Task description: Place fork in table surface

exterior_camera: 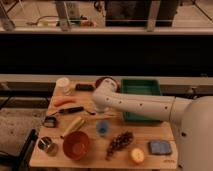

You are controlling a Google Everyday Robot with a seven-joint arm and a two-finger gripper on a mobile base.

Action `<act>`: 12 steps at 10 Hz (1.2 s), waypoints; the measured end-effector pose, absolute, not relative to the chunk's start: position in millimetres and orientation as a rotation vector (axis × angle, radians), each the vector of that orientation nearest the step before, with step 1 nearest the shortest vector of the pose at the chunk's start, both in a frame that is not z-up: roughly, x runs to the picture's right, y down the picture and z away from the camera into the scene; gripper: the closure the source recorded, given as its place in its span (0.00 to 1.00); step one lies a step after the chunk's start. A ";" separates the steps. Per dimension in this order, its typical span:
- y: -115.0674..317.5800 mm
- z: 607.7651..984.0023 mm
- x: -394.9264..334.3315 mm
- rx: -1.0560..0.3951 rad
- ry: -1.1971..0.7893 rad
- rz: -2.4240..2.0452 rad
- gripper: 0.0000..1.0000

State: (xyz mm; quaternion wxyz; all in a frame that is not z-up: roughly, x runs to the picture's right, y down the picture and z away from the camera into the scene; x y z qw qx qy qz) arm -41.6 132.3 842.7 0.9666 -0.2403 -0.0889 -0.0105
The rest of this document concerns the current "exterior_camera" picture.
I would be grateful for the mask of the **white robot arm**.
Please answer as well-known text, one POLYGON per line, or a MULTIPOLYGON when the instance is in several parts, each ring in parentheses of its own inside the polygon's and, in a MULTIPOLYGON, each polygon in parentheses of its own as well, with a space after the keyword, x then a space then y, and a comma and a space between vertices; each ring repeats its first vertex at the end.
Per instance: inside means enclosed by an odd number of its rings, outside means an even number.
POLYGON ((118 83, 102 77, 95 83, 92 101, 103 113, 112 107, 180 128, 178 165, 181 171, 213 171, 213 96, 195 100, 174 96, 118 93, 118 83))

